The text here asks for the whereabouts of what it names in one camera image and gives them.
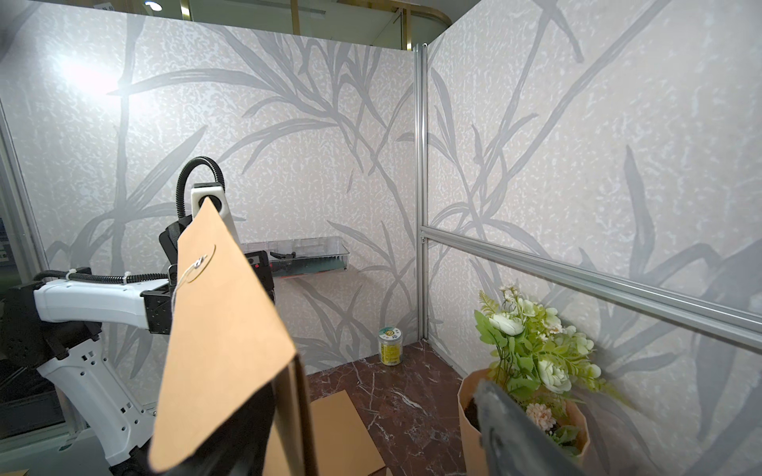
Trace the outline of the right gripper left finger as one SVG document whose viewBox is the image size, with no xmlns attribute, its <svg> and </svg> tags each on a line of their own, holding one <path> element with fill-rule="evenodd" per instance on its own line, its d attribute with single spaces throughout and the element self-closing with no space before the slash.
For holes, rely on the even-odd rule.
<svg viewBox="0 0 762 476">
<path fill-rule="evenodd" d="M 262 475 L 275 410 L 273 383 L 268 383 L 193 455 L 161 475 Z"/>
</svg>

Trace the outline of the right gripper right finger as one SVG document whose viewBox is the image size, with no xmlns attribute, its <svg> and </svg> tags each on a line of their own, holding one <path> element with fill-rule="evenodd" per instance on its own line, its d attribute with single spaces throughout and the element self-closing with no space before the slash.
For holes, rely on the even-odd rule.
<svg viewBox="0 0 762 476">
<path fill-rule="evenodd" d="M 489 475 L 583 475 L 506 392 L 481 381 L 474 392 Z"/>
</svg>

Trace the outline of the brown file bag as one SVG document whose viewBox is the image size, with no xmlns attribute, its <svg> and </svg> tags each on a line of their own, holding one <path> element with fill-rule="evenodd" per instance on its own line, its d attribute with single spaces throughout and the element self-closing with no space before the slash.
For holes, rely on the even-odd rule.
<svg viewBox="0 0 762 476">
<path fill-rule="evenodd" d="M 349 394 L 311 402 L 319 475 L 386 475 L 387 466 Z"/>
<path fill-rule="evenodd" d="M 211 203 L 179 241 L 179 270 L 212 263 L 177 291 L 148 461 L 166 472 L 256 392 L 273 383 L 275 416 L 264 474 L 316 475 L 309 390 L 301 356 L 271 297 Z"/>
</svg>

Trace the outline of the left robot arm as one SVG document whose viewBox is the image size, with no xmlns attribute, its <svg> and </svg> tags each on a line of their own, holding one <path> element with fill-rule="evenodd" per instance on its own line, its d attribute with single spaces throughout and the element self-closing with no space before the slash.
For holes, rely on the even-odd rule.
<svg viewBox="0 0 762 476">
<path fill-rule="evenodd" d="M 101 340 L 107 323 L 171 332 L 177 291 L 212 263 L 206 252 L 181 271 L 179 241 L 202 205 L 211 203 L 230 234 L 237 233 L 220 165 L 198 156 L 176 186 L 178 219 L 160 235 L 170 261 L 164 273 L 103 276 L 89 267 L 45 270 L 12 287 L 1 315 L 1 351 L 62 391 L 95 433 L 114 475 L 151 475 L 148 452 L 156 416 L 139 404 L 116 372 Z"/>
</svg>

